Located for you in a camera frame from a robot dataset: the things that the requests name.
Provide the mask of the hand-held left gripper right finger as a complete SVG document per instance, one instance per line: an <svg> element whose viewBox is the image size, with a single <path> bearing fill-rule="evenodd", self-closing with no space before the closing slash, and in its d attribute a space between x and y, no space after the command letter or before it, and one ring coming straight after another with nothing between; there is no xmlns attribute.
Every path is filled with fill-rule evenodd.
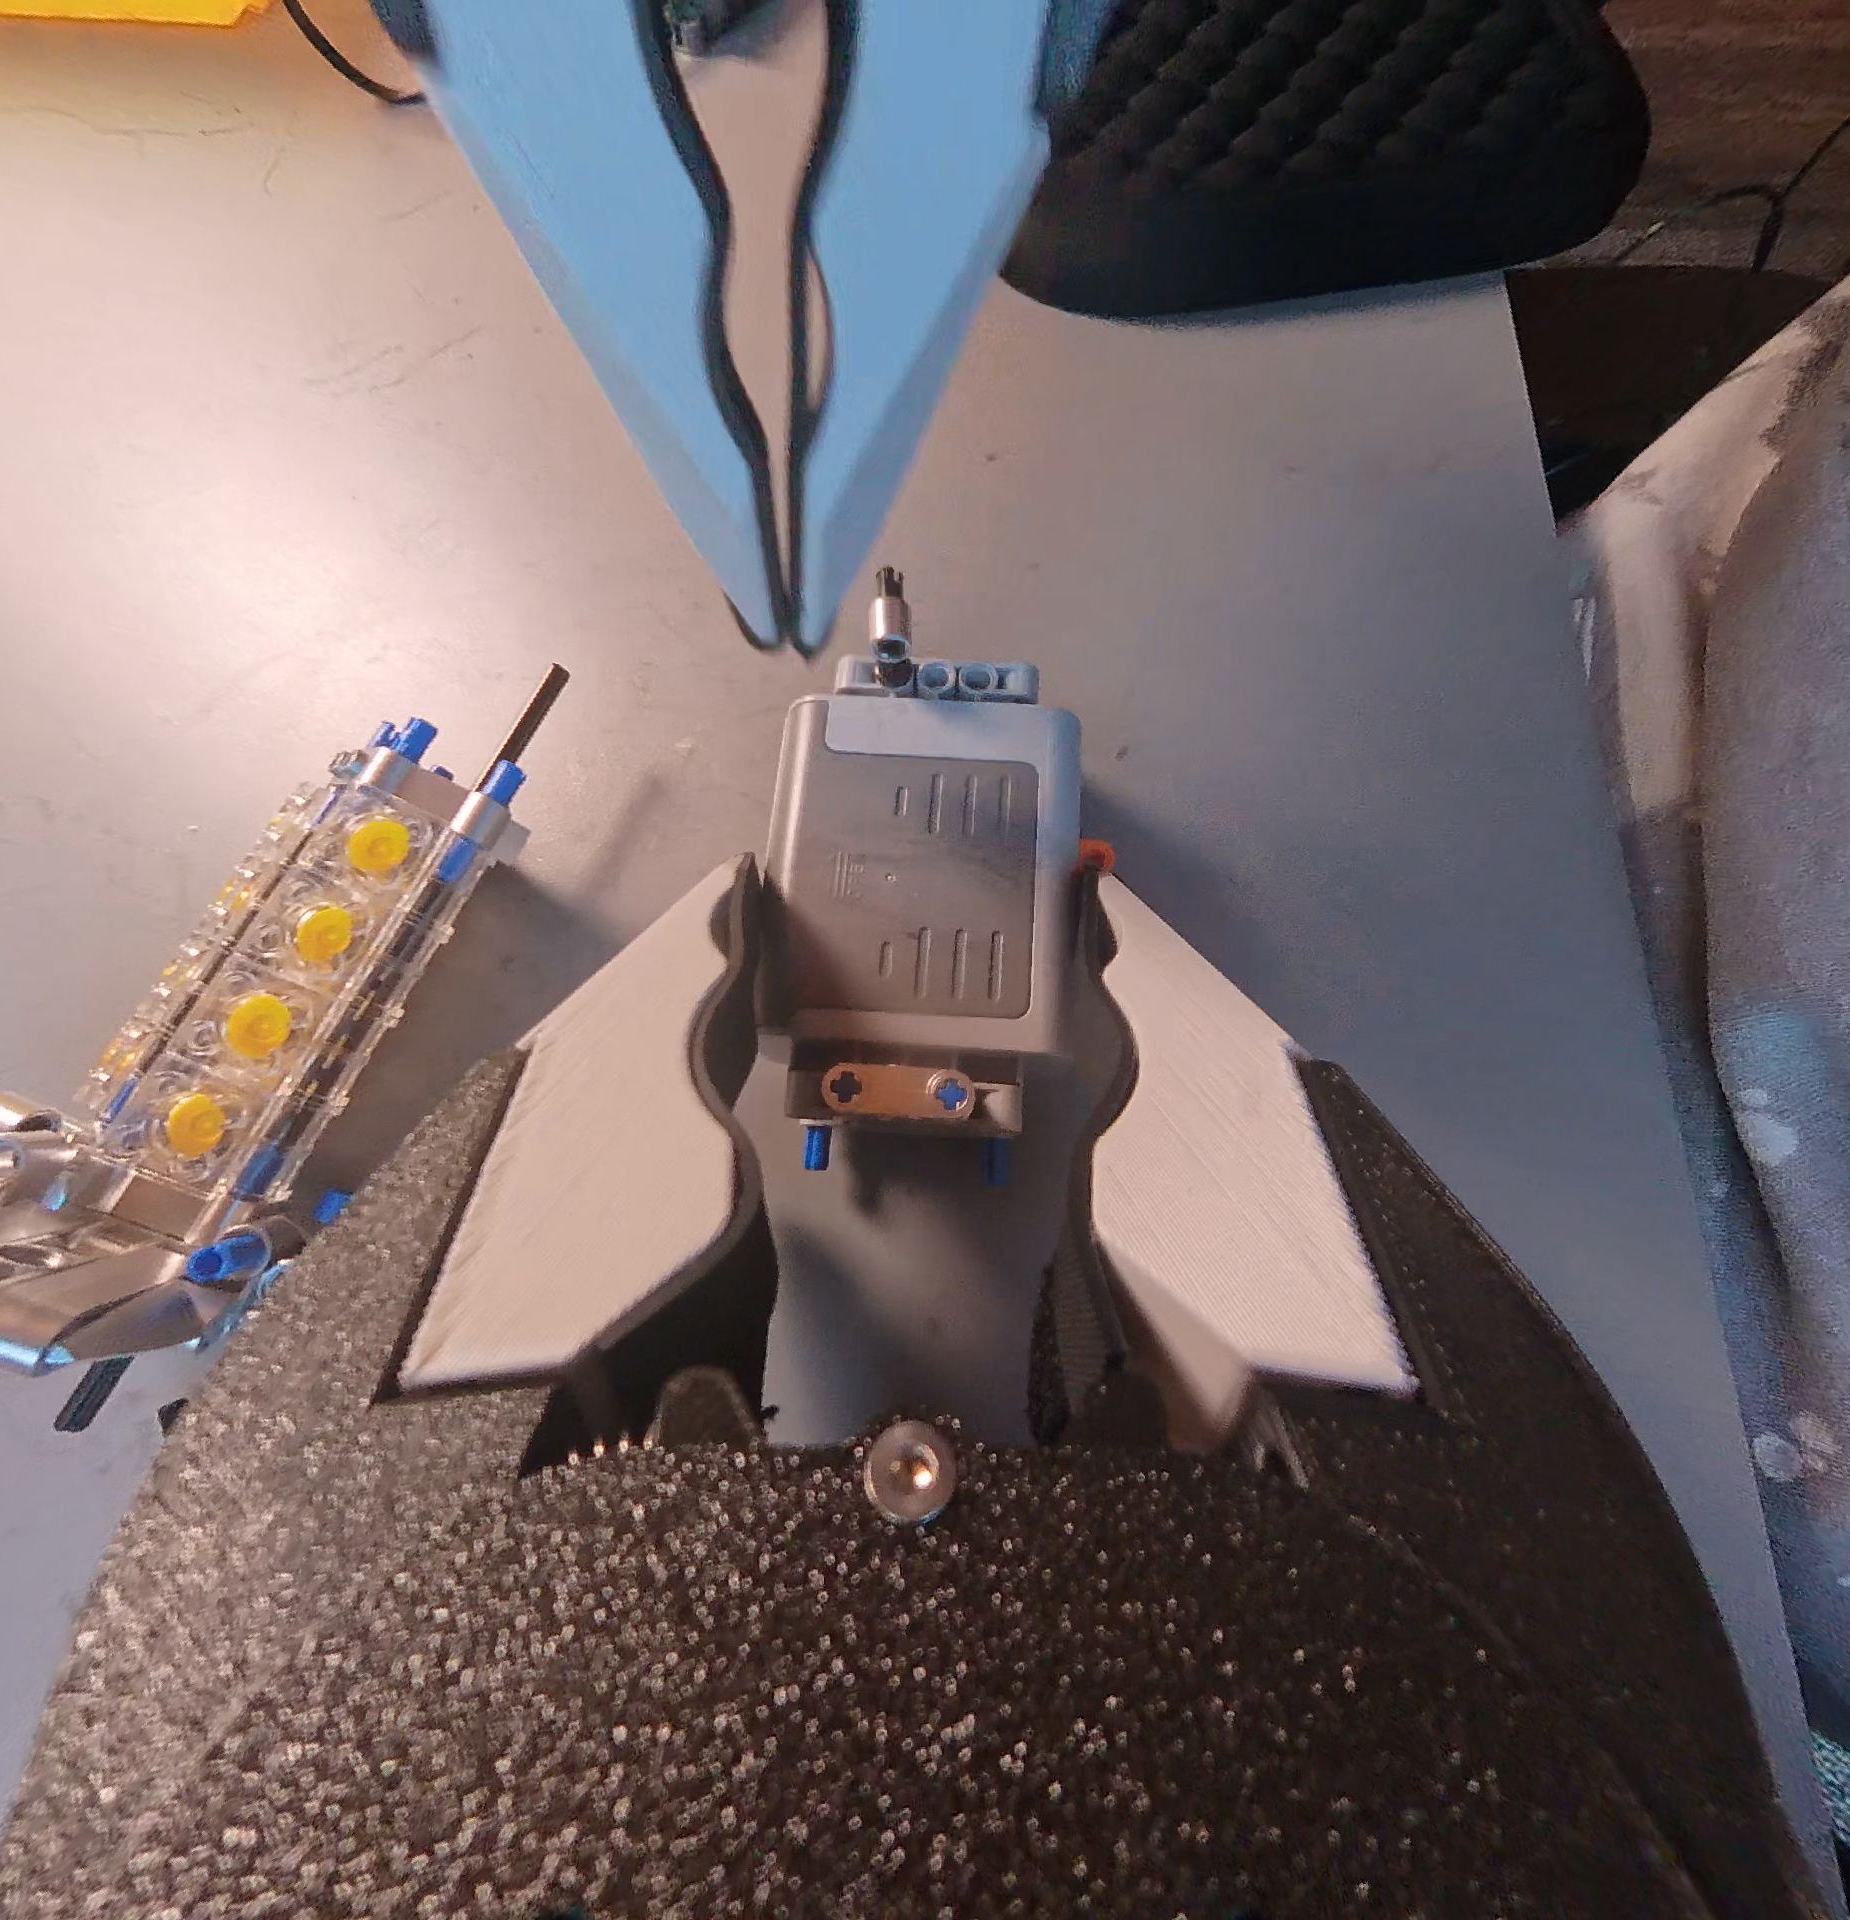
<svg viewBox="0 0 1850 1920"><path fill-rule="evenodd" d="M1414 1400L1309 1058L1121 880L1077 880L1079 1142L1044 1274L1044 1437L1224 1447L1269 1381Z"/></svg>

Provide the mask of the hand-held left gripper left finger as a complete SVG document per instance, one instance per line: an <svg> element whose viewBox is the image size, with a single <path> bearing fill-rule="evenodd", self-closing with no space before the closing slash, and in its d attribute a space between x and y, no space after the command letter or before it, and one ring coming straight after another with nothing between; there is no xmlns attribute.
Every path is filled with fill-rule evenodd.
<svg viewBox="0 0 1850 1920"><path fill-rule="evenodd" d="M759 1055L759 865L722 860L521 1037L401 1357L401 1395L563 1375L650 1412L680 1368L765 1409L780 1290L735 1097Z"/></svg>

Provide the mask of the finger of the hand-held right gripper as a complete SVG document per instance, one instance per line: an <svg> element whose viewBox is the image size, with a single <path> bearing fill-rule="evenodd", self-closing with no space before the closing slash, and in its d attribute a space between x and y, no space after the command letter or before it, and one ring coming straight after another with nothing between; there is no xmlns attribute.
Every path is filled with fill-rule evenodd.
<svg viewBox="0 0 1850 1920"><path fill-rule="evenodd" d="M660 5L431 0L431 106L759 646L794 635L768 440L722 335L729 187Z"/></svg>
<svg viewBox="0 0 1850 1920"><path fill-rule="evenodd" d="M824 5L789 221L789 594L814 656L1044 169L1044 0Z"/></svg>

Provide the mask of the toy engine model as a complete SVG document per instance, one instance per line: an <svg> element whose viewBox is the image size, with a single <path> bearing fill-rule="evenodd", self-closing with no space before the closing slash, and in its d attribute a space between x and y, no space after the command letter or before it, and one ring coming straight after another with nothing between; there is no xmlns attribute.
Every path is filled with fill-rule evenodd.
<svg viewBox="0 0 1850 1920"><path fill-rule="evenodd" d="M517 860L548 665L479 769L431 769L412 717L298 788L94 1066L77 1118L0 1088L0 1368L80 1368L94 1427L144 1354L210 1354L349 1207L298 1178L401 1022L477 880Z"/></svg>

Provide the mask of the grey battery box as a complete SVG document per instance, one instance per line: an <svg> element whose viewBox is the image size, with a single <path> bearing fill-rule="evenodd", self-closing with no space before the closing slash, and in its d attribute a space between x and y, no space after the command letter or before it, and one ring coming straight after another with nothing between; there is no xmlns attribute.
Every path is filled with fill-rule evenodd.
<svg viewBox="0 0 1850 1920"><path fill-rule="evenodd" d="M840 1133L980 1142L1005 1184L1026 1070L1070 1022L1079 720L1032 659L840 659L780 741L759 1022L805 1169Z"/></svg>

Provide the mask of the yellow plastic bin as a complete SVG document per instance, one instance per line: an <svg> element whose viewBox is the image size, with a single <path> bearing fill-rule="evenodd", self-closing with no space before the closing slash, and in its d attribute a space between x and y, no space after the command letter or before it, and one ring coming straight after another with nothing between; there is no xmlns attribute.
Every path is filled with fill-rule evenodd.
<svg viewBox="0 0 1850 1920"><path fill-rule="evenodd" d="M226 30L261 10L269 10L269 0L0 0L0 18L122 18L191 30Z"/></svg>

